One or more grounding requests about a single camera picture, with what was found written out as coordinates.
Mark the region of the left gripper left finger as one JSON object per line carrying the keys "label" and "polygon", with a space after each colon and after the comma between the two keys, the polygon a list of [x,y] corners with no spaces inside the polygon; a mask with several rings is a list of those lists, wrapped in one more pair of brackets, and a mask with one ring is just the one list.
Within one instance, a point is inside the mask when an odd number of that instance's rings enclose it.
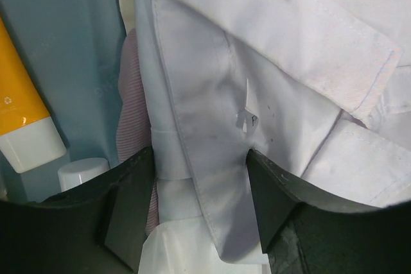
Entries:
{"label": "left gripper left finger", "polygon": [[1,202],[2,273],[137,273],[155,164],[146,147],[40,203]]}

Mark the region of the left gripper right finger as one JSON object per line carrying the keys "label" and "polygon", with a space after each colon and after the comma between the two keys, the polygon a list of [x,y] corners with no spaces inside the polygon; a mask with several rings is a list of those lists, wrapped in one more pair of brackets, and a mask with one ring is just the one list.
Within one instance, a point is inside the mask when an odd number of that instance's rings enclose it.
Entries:
{"label": "left gripper right finger", "polygon": [[376,208],[324,191],[250,150],[259,238],[272,273],[409,273],[410,203]]}

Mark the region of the light purple knit top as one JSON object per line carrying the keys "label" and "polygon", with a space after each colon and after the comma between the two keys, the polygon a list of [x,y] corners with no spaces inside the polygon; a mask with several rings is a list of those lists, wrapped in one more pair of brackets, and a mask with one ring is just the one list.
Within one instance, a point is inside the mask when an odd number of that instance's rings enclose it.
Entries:
{"label": "light purple knit top", "polygon": [[116,147],[122,163],[152,144],[151,126],[141,78],[135,29],[121,49],[118,90],[122,100]]}

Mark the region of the white shirt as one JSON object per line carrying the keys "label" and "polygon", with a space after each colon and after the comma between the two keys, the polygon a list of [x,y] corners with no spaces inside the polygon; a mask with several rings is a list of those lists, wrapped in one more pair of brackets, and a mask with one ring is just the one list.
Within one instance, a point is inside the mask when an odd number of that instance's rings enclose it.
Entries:
{"label": "white shirt", "polygon": [[219,256],[260,254],[255,148],[338,196],[410,199],[410,0],[135,0],[158,177]]}

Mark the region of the light blue hard-shell suitcase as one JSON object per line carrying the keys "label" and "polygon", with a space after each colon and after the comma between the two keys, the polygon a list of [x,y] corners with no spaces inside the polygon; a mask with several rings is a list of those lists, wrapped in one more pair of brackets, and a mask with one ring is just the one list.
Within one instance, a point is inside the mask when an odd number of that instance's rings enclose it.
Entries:
{"label": "light blue hard-shell suitcase", "polygon": [[2,159],[1,176],[10,201],[43,201],[60,192],[57,171],[69,162],[118,164],[125,27],[118,0],[1,0],[1,17],[67,148],[22,174]]}

